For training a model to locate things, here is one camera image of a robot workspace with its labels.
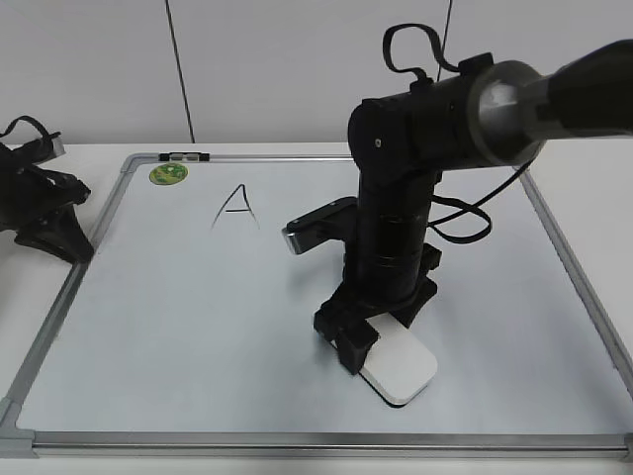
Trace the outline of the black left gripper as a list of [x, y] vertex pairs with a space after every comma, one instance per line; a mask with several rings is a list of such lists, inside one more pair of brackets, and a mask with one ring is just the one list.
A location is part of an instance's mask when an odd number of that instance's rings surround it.
[[1, 144], [1, 231], [17, 231], [16, 244], [70, 264], [89, 262], [94, 246], [72, 205], [83, 204], [90, 194], [76, 176], [25, 162]]

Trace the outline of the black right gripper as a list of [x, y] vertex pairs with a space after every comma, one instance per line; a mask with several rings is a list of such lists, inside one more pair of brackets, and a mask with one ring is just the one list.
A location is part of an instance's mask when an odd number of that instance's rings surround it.
[[367, 319], [389, 313], [408, 329], [421, 308], [437, 293], [437, 284], [427, 273], [439, 266], [441, 251], [425, 243], [413, 292], [399, 301], [389, 301], [360, 290], [354, 273], [356, 245], [347, 243], [344, 250], [342, 282], [316, 311], [314, 328], [326, 341], [335, 341], [339, 362], [350, 374], [358, 374], [380, 337]]

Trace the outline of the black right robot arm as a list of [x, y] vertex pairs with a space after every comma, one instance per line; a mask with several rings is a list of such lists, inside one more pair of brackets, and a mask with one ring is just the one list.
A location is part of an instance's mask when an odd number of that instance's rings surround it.
[[521, 166], [550, 140], [631, 131], [628, 40], [548, 76], [481, 54], [460, 62], [454, 77], [362, 101], [348, 124], [358, 197], [313, 222], [320, 238], [345, 245], [342, 283], [316, 312], [316, 330], [357, 373], [379, 337], [370, 318], [413, 322], [437, 290], [428, 274], [441, 254], [424, 238], [442, 173]]

